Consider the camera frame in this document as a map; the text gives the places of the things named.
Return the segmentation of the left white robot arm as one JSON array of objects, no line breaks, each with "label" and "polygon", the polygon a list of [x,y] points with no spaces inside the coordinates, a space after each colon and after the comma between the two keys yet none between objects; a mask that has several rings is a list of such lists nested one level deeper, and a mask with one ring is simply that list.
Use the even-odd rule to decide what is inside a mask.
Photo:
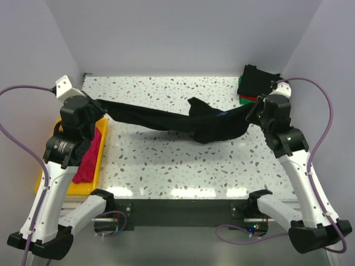
[{"label": "left white robot arm", "polygon": [[40,160],[44,176],[32,209],[21,230],[9,235],[9,246],[41,258],[61,260],[69,252],[74,236],[93,218],[114,213],[113,194],[95,189],[84,203],[60,217],[67,190],[94,138],[95,123],[105,114],[106,110],[89,96],[71,96],[64,101],[61,120]]}]

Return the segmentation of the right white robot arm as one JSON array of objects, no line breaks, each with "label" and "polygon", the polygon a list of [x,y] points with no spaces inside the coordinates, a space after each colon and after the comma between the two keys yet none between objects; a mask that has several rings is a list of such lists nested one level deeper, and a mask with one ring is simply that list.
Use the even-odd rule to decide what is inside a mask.
[{"label": "right white robot arm", "polygon": [[245,211],[273,218],[288,233],[301,254],[334,245],[350,233],[331,206],[310,163],[309,146],[301,130],[290,125],[291,104],[282,95],[258,97],[246,120],[261,128],[267,146],[287,173],[300,206],[295,211],[268,189],[250,193]]}]

